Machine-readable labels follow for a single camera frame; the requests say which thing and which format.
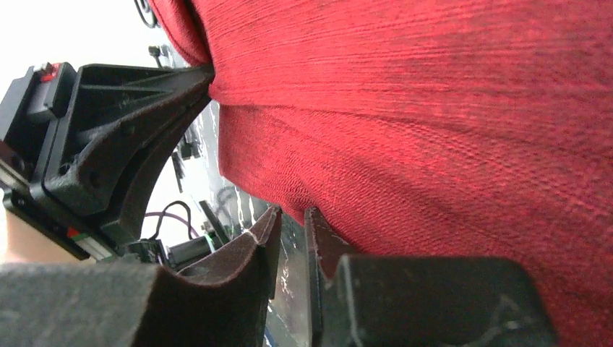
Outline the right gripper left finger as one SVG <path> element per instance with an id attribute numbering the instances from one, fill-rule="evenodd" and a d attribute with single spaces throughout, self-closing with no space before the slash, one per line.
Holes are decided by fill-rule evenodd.
<path id="1" fill-rule="evenodd" d="M 175 273 L 135 261 L 1 266 L 3 346 L 261 346 L 282 212 Z"/>

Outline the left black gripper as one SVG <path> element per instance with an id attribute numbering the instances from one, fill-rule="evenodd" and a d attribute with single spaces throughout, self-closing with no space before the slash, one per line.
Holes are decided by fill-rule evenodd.
<path id="1" fill-rule="evenodd" d="M 1 101 L 4 207 L 78 260 L 116 256 L 140 238 L 155 183 L 214 76 L 210 65 L 29 67 Z M 78 218 L 97 218 L 104 236 Z"/>

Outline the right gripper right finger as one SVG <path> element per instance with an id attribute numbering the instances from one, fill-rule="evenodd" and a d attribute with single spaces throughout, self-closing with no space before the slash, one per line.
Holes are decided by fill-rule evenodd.
<path id="1" fill-rule="evenodd" d="M 358 252 L 304 216 L 313 346 L 557 346 L 532 278 L 500 257 Z"/>

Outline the red cloth napkin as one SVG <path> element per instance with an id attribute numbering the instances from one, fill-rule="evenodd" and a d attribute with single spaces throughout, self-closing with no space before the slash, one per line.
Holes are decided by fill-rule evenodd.
<path id="1" fill-rule="evenodd" d="M 610 1 L 152 1 L 210 63 L 220 173 L 379 254 L 533 276 L 562 346 L 612 344 Z"/>

